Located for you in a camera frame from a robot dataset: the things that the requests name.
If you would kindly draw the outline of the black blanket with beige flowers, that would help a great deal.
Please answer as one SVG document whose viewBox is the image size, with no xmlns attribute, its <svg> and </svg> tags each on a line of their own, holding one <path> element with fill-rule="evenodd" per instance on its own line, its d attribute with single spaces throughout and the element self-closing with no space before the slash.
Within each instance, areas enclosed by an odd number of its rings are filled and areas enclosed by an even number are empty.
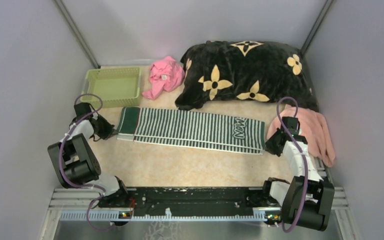
<svg viewBox="0 0 384 240">
<path fill-rule="evenodd" d="M 302 51 L 273 41 L 207 41 L 182 56 L 184 88 L 175 100 L 180 110 L 200 109 L 209 101 L 245 100 L 319 110 L 306 75 Z"/>
</svg>

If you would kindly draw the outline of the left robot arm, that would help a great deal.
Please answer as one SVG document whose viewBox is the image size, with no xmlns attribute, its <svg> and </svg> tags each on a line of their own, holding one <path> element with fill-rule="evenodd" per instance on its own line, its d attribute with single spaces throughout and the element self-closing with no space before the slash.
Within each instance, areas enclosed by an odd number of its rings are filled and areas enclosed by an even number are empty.
<svg viewBox="0 0 384 240">
<path fill-rule="evenodd" d="M 101 115 L 73 119 L 68 132 L 47 148 L 57 178 L 64 188 L 90 189 L 98 192 L 100 207 L 124 207 L 130 193 L 115 175 L 103 173 L 89 139 L 106 140 L 115 135 L 114 125 Z"/>
</svg>

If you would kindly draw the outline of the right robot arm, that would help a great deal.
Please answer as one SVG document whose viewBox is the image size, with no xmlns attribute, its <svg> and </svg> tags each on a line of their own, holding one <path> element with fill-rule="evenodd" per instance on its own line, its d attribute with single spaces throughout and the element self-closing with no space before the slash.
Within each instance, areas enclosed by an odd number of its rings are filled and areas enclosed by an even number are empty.
<svg viewBox="0 0 384 240">
<path fill-rule="evenodd" d="M 267 206 L 280 205 L 282 230 L 295 227 L 325 231 L 332 210 L 335 188 L 323 180 L 311 161 L 307 140 L 297 130 L 278 128 L 266 142 L 270 153 L 284 156 L 293 172 L 291 182 L 270 177 L 263 184 L 261 199 Z"/>
</svg>

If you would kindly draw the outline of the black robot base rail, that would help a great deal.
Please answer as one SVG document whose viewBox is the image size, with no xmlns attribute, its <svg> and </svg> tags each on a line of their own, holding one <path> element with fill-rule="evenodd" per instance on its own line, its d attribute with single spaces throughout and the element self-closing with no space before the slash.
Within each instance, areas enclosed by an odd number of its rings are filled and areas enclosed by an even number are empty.
<svg viewBox="0 0 384 240">
<path fill-rule="evenodd" d="M 130 187 L 97 205 L 145 221 L 282 221 L 280 205 L 262 187 Z"/>
</svg>

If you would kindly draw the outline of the green white striped towel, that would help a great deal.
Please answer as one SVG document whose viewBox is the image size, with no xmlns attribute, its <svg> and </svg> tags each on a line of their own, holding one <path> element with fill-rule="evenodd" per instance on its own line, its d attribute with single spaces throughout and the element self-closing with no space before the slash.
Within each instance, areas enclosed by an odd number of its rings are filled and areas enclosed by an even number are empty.
<svg viewBox="0 0 384 240">
<path fill-rule="evenodd" d="M 245 117 L 176 109 L 125 107 L 118 140 L 261 155 L 265 123 Z"/>
</svg>

